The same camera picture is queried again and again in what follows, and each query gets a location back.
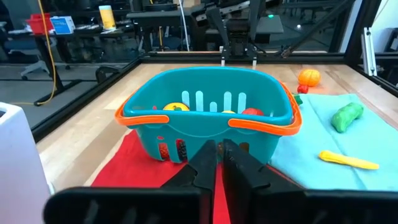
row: red toy tomato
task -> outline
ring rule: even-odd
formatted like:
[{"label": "red toy tomato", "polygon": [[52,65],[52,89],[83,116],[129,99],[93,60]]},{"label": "red toy tomato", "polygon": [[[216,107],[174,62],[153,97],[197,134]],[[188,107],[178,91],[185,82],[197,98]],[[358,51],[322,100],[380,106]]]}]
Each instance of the red toy tomato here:
[{"label": "red toy tomato", "polygon": [[308,86],[307,85],[299,85],[297,87],[297,93],[308,93]]},{"label": "red toy tomato", "polygon": [[264,113],[261,110],[255,108],[248,108],[244,110],[242,114],[251,114],[251,115],[260,115],[260,116],[264,115]]}]

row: red container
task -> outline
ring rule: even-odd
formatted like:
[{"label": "red container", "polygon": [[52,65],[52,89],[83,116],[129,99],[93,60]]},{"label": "red container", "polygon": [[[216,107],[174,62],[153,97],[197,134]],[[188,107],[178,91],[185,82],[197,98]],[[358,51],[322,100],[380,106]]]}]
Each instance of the red container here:
[{"label": "red container", "polygon": [[[50,21],[50,14],[45,13],[44,14],[45,18],[45,25],[47,27],[47,31],[50,31],[53,29],[52,23]],[[42,15],[41,14],[31,14],[30,19],[27,19],[26,22],[30,25],[32,28],[32,32],[35,35],[42,35],[45,34],[44,32],[44,24],[42,20]]]}]

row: white wall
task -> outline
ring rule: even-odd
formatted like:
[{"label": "white wall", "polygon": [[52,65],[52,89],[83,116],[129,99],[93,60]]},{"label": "white wall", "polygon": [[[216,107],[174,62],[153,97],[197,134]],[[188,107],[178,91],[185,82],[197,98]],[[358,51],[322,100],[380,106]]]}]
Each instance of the white wall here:
[{"label": "white wall", "polygon": [[[356,0],[353,5],[348,19],[346,32],[341,43],[340,52],[345,52],[347,49],[348,41],[351,37],[361,3],[362,0]],[[391,28],[398,27],[398,0],[382,0],[376,15],[378,15],[378,17],[372,26],[374,51],[383,52],[390,38],[392,31]]]}]

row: light blue cloth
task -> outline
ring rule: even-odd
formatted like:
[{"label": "light blue cloth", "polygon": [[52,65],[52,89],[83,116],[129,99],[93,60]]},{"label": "light blue cloth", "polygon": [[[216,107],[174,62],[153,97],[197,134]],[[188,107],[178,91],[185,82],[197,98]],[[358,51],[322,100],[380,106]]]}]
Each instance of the light blue cloth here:
[{"label": "light blue cloth", "polygon": [[[364,106],[360,119],[345,133],[330,121],[348,103],[361,103],[356,95],[300,95],[303,125],[294,136],[281,137],[270,165],[307,189],[398,191],[398,131]],[[322,150],[364,159],[380,165],[364,170],[321,161]]]}]

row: yellow bottle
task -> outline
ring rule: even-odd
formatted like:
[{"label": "yellow bottle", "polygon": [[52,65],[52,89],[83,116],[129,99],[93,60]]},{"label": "yellow bottle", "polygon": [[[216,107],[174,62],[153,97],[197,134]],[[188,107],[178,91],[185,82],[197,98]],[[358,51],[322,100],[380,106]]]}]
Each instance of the yellow bottle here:
[{"label": "yellow bottle", "polygon": [[106,30],[116,29],[116,24],[114,22],[113,11],[111,6],[100,6],[99,13],[101,14],[102,23],[104,24],[104,29]]},{"label": "yellow bottle", "polygon": [[322,151],[319,153],[319,158],[327,162],[335,162],[339,164],[349,165],[353,167],[358,167],[362,169],[378,169],[379,164],[373,162],[368,162],[362,159],[357,159],[353,157],[343,156],[331,151]]}]

